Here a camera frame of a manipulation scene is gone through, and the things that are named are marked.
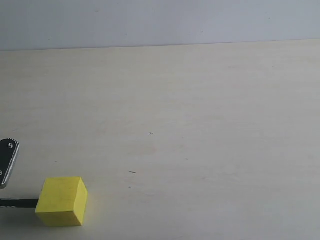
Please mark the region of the black and white whiteboard marker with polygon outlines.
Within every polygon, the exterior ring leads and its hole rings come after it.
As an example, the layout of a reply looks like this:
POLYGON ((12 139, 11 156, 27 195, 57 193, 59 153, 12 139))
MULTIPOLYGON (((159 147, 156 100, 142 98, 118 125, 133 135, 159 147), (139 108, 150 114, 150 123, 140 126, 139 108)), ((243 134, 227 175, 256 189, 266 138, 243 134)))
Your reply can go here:
POLYGON ((18 199, 18 198, 1 198, 1 208, 23 208, 23 209, 35 209, 38 204, 38 199, 18 199))

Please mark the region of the yellow foam cube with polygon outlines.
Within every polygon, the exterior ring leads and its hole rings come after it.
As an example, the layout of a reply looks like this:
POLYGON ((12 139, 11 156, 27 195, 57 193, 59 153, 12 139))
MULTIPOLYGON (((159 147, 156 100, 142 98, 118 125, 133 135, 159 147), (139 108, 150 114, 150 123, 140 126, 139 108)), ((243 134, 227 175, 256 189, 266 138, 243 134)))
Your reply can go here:
POLYGON ((45 179, 35 214, 48 227, 77 227, 84 223, 88 190, 79 176, 45 179))

